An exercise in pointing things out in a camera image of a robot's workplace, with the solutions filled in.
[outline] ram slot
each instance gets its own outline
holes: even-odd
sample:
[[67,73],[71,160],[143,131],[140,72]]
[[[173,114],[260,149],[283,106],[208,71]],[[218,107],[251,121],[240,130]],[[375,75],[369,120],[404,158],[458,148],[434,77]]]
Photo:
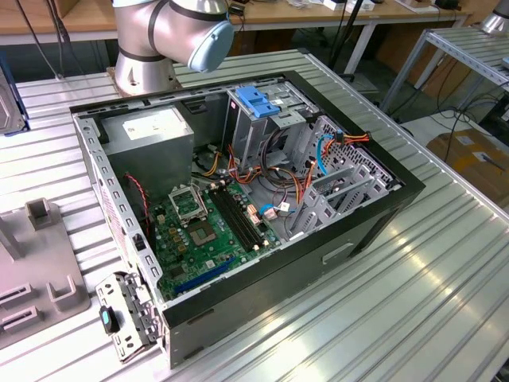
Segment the ram slot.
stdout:
[[252,251],[255,245],[261,245],[262,237],[227,190],[217,189],[209,196],[246,252]]

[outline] white table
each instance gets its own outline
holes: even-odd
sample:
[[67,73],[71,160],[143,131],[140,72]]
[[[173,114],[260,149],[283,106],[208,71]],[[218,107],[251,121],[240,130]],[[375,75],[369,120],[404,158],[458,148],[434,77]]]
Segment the white table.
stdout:
[[426,184],[352,261],[169,370],[152,348],[121,365],[99,320],[96,283],[122,269],[91,191],[67,107],[117,96],[105,74],[21,84],[33,131],[0,138],[0,212],[55,201],[92,307],[0,350],[2,380],[483,380],[509,357],[509,216],[310,55],[177,67],[186,87],[296,70]]

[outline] aluminum table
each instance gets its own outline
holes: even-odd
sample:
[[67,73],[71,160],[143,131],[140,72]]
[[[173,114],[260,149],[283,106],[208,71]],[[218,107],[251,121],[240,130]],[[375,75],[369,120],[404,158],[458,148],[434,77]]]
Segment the aluminum table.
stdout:
[[20,84],[33,131],[0,138],[0,212],[56,202],[89,310],[0,350],[2,380],[490,380],[509,357],[509,217],[311,55],[232,57],[186,87],[296,70],[426,184],[362,254],[170,370],[118,362],[96,283],[122,270],[67,107],[117,98],[105,74]]
[[416,88],[421,87],[438,61],[447,53],[493,84],[505,90],[509,89],[509,70],[502,66],[502,59],[509,57],[509,37],[489,36],[482,30],[472,27],[427,29],[422,33],[386,94],[380,106],[383,111],[388,110],[428,43],[435,45],[439,50],[415,84]]

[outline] yellow wire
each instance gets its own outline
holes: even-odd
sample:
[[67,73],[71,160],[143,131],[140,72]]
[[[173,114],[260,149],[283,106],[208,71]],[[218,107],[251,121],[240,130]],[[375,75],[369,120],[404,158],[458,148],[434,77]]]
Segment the yellow wire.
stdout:
[[212,165],[212,168],[204,173],[205,177],[210,177],[215,171],[217,170],[217,164],[219,163],[221,153],[216,153],[216,157],[214,158],[214,164]]

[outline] blue latch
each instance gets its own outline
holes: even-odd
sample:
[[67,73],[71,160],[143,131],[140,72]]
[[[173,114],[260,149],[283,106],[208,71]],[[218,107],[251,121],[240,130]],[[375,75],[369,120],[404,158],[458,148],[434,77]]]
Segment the blue latch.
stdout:
[[253,111],[256,118],[268,117],[277,114],[281,109],[269,102],[266,95],[259,92],[254,86],[238,88],[237,96]]

